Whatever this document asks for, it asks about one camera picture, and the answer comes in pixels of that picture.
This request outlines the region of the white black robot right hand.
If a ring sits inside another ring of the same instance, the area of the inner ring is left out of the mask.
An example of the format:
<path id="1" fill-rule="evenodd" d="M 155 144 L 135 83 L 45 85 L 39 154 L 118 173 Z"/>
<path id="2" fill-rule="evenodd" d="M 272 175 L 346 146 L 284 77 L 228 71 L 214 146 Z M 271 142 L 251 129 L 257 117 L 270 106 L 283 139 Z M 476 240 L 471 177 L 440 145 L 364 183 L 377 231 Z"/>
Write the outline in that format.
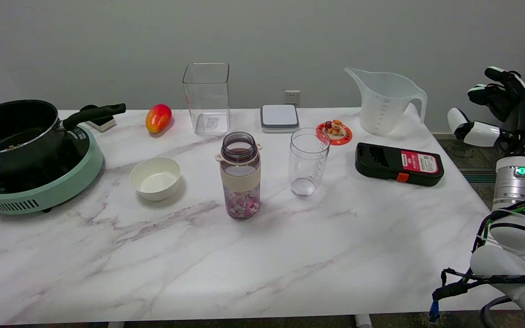
<path id="1" fill-rule="evenodd" d="M 472 121 L 458 108 L 448 111 L 449 127 L 456 139 L 475 147 L 503 147 L 505 156 L 525 156 L 525 82 L 516 71 L 490 66 L 484 75 L 490 84 L 468 90 L 469 101 L 486 106 L 502 125 Z"/>

